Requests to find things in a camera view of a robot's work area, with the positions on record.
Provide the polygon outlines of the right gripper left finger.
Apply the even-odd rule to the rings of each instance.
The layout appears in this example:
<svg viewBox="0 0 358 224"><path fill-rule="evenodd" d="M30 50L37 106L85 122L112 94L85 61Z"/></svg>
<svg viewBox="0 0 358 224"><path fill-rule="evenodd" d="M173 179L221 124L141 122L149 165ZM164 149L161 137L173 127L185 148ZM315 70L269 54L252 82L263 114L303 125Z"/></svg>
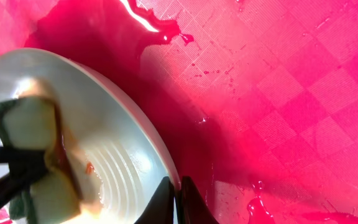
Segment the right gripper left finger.
<svg viewBox="0 0 358 224"><path fill-rule="evenodd" d="M173 224L175 189L164 177L135 224Z"/></svg>

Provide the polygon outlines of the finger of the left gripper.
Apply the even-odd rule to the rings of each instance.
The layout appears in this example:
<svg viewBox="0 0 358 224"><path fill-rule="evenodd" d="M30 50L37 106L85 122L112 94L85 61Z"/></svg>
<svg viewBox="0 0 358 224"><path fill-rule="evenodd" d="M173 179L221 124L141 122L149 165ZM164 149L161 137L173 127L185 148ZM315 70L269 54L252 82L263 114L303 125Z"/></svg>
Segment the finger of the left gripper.
<svg viewBox="0 0 358 224"><path fill-rule="evenodd" d="M28 189L47 174L47 169L27 170L21 174L7 174L0 178L0 209L13 197Z"/></svg>
<svg viewBox="0 0 358 224"><path fill-rule="evenodd" d="M0 164L42 161L45 150L18 149L14 147L0 146Z"/></svg>

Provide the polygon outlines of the light blue plate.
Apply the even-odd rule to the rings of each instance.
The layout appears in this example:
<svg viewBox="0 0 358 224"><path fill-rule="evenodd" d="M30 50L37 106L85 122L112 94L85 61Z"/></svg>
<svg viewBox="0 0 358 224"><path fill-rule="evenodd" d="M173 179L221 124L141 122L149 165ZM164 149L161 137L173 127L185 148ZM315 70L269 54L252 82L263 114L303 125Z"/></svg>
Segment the light blue plate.
<svg viewBox="0 0 358 224"><path fill-rule="evenodd" d="M56 175L33 185L39 223L134 223L161 181L180 188L153 124L98 72L40 49L0 56L0 102L33 95L58 107L58 129L78 189L70 195Z"/></svg>

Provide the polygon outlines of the green yellow scrub sponge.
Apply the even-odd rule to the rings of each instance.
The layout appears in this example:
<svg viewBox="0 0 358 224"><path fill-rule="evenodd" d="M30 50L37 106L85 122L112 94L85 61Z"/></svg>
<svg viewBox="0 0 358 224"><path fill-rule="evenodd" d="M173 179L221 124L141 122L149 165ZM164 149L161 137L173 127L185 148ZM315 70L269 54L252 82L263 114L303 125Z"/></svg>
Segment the green yellow scrub sponge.
<svg viewBox="0 0 358 224"><path fill-rule="evenodd" d="M63 223L80 214L80 193L63 144L60 112L46 97L0 102L0 208L27 223Z"/></svg>

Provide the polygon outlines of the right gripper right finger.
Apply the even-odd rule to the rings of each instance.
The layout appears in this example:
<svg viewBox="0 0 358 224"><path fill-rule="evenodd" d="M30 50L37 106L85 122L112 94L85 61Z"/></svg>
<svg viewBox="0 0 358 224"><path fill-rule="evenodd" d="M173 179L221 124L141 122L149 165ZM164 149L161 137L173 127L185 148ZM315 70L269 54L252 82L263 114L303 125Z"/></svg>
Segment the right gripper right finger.
<svg viewBox="0 0 358 224"><path fill-rule="evenodd" d="M179 224L218 224L198 191L192 178L183 176L178 192Z"/></svg>

